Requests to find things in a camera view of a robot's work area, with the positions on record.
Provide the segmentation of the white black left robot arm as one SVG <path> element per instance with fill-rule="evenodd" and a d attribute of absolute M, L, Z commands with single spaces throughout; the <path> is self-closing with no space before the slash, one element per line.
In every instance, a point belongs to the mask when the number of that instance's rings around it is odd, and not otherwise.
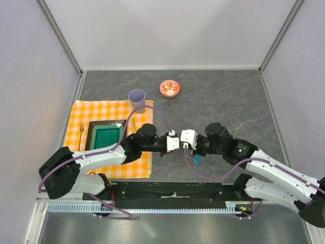
<path fill-rule="evenodd" d="M 91 193 L 101 200 L 111 196 L 109 181 L 103 173 L 88 172 L 107 166 L 117 166 L 138 160 L 143 152 L 160 153 L 162 156 L 179 148 L 175 131 L 157 136 L 156 127 L 144 124 L 119 144 L 88 151 L 70 151 L 59 148 L 39 169 L 42 179 L 40 191 L 49 199 L 58 199 L 68 193 Z"/>

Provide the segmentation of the blue keyring handle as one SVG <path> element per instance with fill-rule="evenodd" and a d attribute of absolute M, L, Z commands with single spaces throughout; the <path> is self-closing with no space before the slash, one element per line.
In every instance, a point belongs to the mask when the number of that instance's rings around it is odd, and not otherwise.
<path fill-rule="evenodd" d="M 195 164 L 199 164 L 200 161 L 201 161 L 201 156 L 195 155 L 195 157 L 193 158 L 193 161 L 194 161 Z"/>

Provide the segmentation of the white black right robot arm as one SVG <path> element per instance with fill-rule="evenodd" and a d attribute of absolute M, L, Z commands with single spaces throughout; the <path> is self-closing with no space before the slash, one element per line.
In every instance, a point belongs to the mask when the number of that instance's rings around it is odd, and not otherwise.
<path fill-rule="evenodd" d="M 221 155 L 233 166 L 257 173 L 270 182 L 241 174 L 234 183 L 233 196 L 264 199 L 285 206 L 309 224 L 324 228 L 324 179 L 300 173 L 267 155 L 252 143 L 234 138 L 220 123 L 206 126 L 205 135 L 184 130 L 184 149 L 199 156 Z"/>

